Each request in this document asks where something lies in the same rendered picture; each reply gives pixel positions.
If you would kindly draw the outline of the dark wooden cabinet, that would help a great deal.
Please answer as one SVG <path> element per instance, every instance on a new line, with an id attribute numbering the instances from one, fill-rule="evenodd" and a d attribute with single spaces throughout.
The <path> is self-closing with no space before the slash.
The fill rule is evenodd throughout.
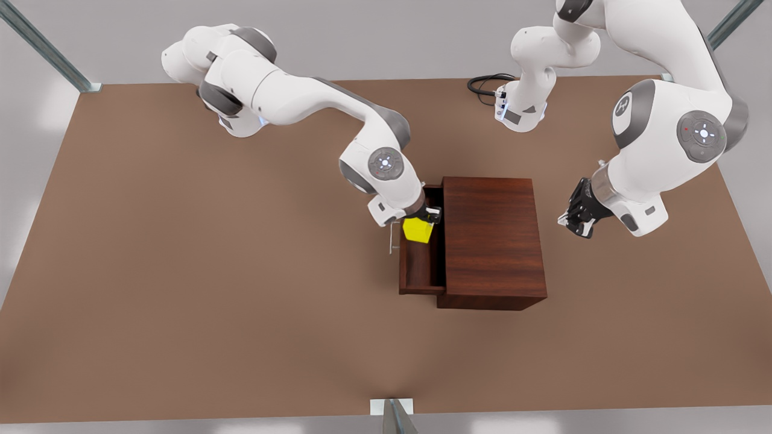
<path id="1" fill-rule="evenodd" d="M 521 311 L 548 297 L 533 182 L 444 177 L 439 309 Z"/>

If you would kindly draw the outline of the dark wooden drawer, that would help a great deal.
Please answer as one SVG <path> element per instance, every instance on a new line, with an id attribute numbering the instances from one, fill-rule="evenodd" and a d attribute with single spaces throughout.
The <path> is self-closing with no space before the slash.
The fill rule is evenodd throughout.
<path id="1" fill-rule="evenodd" d="M 434 225 L 427 244 L 405 238 L 398 224 L 399 277 L 401 295 L 442 295 L 446 293 L 445 219 Z"/>

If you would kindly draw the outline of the yellow box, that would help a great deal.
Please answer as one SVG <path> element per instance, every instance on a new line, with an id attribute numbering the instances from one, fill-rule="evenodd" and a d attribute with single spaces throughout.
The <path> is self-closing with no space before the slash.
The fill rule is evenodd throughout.
<path id="1" fill-rule="evenodd" d="M 419 218 L 404 219 L 402 222 L 402 233 L 408 241 L 428 244 L 434 225 L 432 222 Z"/>

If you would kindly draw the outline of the silver frame post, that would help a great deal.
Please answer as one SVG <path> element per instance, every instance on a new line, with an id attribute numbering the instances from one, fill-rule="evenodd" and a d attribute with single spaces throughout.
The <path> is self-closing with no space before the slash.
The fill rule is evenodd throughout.
<path id="1" fill-rule="evenodd" d="M 80 93 L 97 93 L 102 90 L 101 83 L 87 79 L 9 0 L 0 0 L 0 19 Z"/>
<path id="2" fill-rule="evenodd" d="M 419 434 L 411 420 L 413 398 L 370 399 L 370 414 L 382 417 L 381 434 Z"/>
<path id="3" fill-rule="evenodd" d="M 767 76 L 772 0 L 679 0 L 705 36 L 725 85 Z"/>

